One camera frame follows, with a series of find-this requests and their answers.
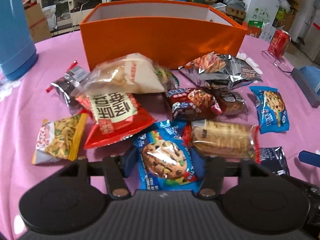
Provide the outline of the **clear biscuit stack pack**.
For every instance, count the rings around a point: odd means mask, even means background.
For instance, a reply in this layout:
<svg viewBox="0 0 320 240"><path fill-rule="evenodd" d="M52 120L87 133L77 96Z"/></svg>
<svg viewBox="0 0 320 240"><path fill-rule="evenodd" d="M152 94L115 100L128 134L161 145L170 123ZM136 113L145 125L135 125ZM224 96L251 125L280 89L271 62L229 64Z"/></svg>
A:
<svg viewBox="0 0 320 240"><path fill-rule="evenodd" d="M259 162L258 134L259 127L255 125L197 120L186 125L182 138L203 156Z"/></svg>

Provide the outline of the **white daisy coaster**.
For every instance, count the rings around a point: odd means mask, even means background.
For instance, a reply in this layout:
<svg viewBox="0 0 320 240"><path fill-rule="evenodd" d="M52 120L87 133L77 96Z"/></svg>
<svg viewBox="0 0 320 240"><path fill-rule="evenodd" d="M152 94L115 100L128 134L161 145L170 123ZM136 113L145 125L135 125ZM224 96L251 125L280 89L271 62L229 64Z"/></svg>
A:
<svg viewBox="0 0 320 240"><path fill-rule="evenodd" d="M259 64L257 64L251 57L246 53L238 52L236 58L245 61L249 66L251 66L259 75L263 74L263 71L260 69Z"/></svg>

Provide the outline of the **red Chinese snack bag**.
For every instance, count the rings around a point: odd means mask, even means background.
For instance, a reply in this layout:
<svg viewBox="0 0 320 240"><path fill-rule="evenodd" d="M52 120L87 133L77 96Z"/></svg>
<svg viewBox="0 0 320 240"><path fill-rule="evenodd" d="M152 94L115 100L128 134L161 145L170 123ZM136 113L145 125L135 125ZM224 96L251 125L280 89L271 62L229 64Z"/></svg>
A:
<svg viewBox="0 0 320 240"><path fill-rule="evenodd" d="M75 99L95 122L85 142L86 150L118 143L155 123L131 93L80 94Z"/></svg>

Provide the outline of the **dark red cookie pack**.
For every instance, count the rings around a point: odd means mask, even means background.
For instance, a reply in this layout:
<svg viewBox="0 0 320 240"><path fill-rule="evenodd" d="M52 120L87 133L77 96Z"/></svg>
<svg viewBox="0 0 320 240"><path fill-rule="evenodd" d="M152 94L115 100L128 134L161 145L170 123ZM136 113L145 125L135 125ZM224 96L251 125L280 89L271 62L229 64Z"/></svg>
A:
<svg viewBox="0 0 320 240"><path fill-rule="evenodd" d="M223 113L213 93L200 88L170 89L167 104L173 120L213 119Z"/></svg>

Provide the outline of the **blue chocolate chip cookie pack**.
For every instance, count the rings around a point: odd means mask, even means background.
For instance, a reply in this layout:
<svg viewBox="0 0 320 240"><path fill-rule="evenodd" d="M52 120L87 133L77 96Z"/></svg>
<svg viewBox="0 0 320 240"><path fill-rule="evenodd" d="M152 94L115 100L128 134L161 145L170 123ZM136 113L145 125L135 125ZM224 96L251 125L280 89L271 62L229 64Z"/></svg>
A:
<svg viewBox="0 0 320 240"><path fill-rule="evenodd" d="M179 133L185 125L183 121L159 121L134 137L141 190L199 190L201 180Z"/></svg>

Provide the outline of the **clear eyeglasses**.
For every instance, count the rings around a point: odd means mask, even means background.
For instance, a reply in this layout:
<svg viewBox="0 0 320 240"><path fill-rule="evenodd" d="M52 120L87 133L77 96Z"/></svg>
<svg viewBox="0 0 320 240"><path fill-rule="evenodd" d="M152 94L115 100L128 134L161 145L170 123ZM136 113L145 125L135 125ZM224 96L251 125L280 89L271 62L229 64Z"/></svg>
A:
<svg viewBox="0 0 320 240"><path fill-rule="evenodd" d="M282 72L286 76L290 76L292 74L292 68L286 63L283 58L275 57L268 50L262 50L261 55L265 58L272 66L276 67L277 70Z"/></svg>

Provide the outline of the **silver chips bag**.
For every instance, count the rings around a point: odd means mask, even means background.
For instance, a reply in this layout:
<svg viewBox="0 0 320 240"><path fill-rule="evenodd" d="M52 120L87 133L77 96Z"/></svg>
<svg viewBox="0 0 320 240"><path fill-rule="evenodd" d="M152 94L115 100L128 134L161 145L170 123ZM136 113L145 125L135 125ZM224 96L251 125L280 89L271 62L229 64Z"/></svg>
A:
<svg viewBox="0 0 320 240"><path fill-rule="evenodd" d="M208 53L178 69L199 87L233 90L262 81L261 75L246 61L229 54Z"/></svg>

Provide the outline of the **yellow green pea snack pack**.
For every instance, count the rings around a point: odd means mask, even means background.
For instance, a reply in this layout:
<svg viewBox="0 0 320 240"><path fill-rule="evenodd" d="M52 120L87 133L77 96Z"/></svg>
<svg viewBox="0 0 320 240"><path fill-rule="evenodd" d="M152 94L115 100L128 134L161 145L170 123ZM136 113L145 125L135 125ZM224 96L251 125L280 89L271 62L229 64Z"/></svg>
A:
<svg viewBox="0 0 320 240"><path fill-rule="evenodd" d="M40 165L76 160L87 118L87 114L81 113L57 121L44 119L31 163Z"/></svg>

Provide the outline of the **small blue cookie pack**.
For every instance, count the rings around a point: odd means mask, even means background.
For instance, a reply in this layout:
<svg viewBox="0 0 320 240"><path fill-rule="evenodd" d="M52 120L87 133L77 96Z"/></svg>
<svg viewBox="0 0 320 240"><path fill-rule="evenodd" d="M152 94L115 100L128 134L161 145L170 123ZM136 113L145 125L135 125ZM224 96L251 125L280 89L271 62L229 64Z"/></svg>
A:
<svg viewBox="0 0 320 240"><path fill-rule="evenodd" d="M285 102L276 88L267 86L250 86L256 98L260 133L283 133L290 128Z"/></svg>

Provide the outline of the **brown cookie pack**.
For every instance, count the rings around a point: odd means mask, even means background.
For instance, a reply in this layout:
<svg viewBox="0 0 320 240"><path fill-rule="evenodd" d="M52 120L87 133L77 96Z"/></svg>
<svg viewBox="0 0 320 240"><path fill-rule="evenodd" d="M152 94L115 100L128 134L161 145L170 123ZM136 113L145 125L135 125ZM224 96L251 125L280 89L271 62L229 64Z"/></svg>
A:
<svg viewBox="0 0 320 240"><path fill-rule="evenodd" d="M223 115L236 116L248 113L247 104L240 93L222 89L215 89L212 93L215 96Z"/></svg>

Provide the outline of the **clear dark snack pack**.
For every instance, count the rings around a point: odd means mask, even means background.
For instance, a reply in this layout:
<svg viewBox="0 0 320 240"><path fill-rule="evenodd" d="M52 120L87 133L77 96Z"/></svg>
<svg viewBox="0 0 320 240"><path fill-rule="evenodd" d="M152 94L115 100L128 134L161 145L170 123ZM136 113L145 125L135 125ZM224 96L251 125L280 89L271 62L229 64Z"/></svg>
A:
<svg viewBox="0 0 320 240"><path fill-rule="evenodd" d="M46 92L56 91L57 96L65 103L70 114L75 115L79 113L83 107L76 101L75 97L72 96L72 92L87 76L88 72L81 68L77 61L74 61L68 67L63 77L50 83L46 88Z"/></svg>

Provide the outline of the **beige clear snack bag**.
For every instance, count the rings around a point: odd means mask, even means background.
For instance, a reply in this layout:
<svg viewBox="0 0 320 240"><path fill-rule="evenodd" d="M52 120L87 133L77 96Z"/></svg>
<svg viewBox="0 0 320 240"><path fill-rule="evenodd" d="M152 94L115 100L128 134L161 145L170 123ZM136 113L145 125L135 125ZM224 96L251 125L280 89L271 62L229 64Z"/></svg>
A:
<svg viewBox="0 0 320 240"><path fill-rule="evenodd" d="M163 93L153 61L133 53L96 65L89 75L72 91L72 96L107 93Z"/></svg>

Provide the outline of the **blue thermos flask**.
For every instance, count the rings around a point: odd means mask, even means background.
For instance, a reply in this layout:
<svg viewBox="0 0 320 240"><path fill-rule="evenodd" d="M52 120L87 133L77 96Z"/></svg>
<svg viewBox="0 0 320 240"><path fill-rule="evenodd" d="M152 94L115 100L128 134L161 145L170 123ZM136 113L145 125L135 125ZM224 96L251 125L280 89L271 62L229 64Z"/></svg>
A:
<svg viewBox="0 0 320 240"><path fill-rule="evenodd" d="M14 81L34 66L38 55L22 0L1 0L0 15L1 72Z"/></svg>

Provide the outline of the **dark navy snack pack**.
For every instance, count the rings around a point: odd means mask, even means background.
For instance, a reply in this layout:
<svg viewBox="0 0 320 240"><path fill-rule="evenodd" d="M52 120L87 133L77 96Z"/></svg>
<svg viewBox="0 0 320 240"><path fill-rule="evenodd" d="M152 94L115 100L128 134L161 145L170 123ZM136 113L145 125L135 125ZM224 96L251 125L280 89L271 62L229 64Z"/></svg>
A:
<svg viewBox="0 0 320 240"><path fill-rule="evenodd" d="M290 175L285 153L282 147L260 148L260 162L263 167L268 168L277 175Z"/></svg>

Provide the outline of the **white glass door cabinet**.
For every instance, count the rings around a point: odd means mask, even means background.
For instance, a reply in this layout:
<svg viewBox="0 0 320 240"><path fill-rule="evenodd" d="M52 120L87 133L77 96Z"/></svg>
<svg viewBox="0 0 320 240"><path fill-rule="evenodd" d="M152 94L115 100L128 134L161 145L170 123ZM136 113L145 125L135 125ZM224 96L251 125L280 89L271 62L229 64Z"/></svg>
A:
<svg viewBox="0 0 320 240"><path fill-rule="evenodd" d="M47 19L50 31L72 24L71 10L74 9L73 0L36 0Z"/></svg>

